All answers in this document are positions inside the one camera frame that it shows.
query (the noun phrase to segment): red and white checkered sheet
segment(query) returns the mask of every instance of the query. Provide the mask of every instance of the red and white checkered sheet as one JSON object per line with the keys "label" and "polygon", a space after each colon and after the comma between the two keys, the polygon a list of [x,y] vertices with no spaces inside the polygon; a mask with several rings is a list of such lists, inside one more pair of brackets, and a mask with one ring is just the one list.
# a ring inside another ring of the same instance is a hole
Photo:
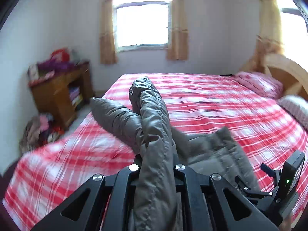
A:
{"label": "red and white checkered sheet", "polygon": [[[131,108],[128,91],[145,74],[127,74],[104,95]],[[232,77],[148,74],[164,99],[171,124],[186,133],[213,133],[227,126],[242,146],[263,191],[272,179],[260,170],[281,167],[296,150],[308,154],[308,133],[276,102],[262,98]],[[26,154],[18,163],[3,204],[21,230],[30,230],[95,173],[111,175],[134,160],[132,150],[107,133],[89,114],[77,130]],[[308,201],[305,160],[293,220]]]}

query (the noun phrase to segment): pink pillow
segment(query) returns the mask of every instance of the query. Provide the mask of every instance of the pink pillow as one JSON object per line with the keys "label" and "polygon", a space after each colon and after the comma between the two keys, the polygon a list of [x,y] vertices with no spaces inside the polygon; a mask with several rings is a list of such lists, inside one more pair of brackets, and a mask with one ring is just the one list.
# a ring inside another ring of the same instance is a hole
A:
{"label": "pink pillow", "polygon": [[279,99],[282,96],[283,84],[271,76],[259,72],[238,72],[235,80],[259,96]]}

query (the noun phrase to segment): striped pillow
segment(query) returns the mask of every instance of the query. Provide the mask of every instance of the striped pillow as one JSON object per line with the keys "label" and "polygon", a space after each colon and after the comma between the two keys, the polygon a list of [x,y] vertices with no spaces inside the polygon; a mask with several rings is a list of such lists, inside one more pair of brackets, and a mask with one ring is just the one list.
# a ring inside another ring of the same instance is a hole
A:
{"label": "striped pillow", "polygon": [[277,101],[308,131],[308,102],[296,95],[287,95]]}

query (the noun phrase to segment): gray pillow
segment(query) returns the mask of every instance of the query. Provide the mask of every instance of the gray pillow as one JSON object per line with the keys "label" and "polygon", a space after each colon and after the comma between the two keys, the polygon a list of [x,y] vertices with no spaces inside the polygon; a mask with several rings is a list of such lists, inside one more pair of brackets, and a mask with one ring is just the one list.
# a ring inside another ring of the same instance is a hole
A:
{"label": "gray pillow", "polygon": [[277,101],[308,131],[308,102],[296,95],[287,95]]}
{"label": "gray pillow", "polygon": [[101,127],[130,146],[136,155],[139,154],[144,136],[140,115],[106,98],[91,98],[90,106],[94,119]]}

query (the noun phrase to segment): wooden cabinet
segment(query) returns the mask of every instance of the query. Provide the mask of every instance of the wooden cabinet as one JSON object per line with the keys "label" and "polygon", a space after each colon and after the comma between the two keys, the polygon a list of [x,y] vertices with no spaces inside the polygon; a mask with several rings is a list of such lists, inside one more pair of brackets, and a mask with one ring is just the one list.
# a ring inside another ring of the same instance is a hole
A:
{"label": "wooden cabinet", "polygon": [[76,112],[70,101],[69,84],[78,86],[84,100],[89,102],[94,93],[88,64],[31,87],[38,111],[51,113],[55,122],[64,129],[67,129],[76,118]]}

